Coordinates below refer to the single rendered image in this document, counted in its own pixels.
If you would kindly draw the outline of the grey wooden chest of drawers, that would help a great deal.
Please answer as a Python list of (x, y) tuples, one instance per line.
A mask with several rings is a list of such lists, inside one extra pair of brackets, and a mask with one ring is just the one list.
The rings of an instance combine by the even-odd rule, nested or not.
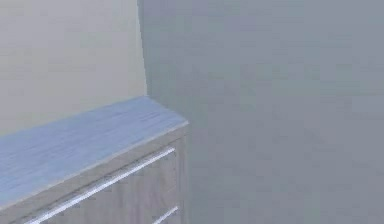
[(189, 224), (187, 130), (141, 96), (0, 137), (0, 224)]

